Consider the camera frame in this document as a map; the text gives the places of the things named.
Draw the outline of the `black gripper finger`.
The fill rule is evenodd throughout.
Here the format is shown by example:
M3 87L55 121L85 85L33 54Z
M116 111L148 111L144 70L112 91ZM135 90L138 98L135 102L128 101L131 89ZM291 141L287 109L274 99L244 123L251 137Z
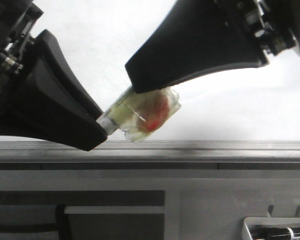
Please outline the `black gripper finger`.
M107 139L102 110L70 69L48 30L34 40L18 74L0 72L0 136L47 140L90 151Z

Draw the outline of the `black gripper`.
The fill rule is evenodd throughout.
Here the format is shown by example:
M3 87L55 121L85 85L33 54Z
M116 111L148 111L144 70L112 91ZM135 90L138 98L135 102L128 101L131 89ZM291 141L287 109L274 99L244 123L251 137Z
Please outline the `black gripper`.
M0 0L0 72L18 74L43 15L32 0ZM178 0L125 64L137 93L227 70L260 68L266 54L300 56L300 0Z

